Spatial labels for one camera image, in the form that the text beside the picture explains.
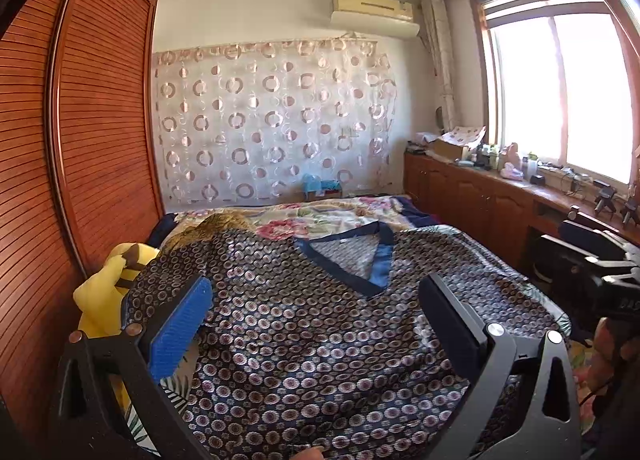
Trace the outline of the person's right hand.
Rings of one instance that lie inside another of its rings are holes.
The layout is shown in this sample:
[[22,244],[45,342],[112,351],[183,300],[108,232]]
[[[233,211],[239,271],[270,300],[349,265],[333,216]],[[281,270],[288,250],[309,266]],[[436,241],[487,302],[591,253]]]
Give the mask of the person's right hand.
[[593,338],[587,339],[586,345],[572,343],[570,361],[579,402],[580,432],[585,433],[592,428],[596,418],[593,405],[612,385],[615,367],[638,356],[638,336],[617,344],[614,321],[606,317],[600,319]]

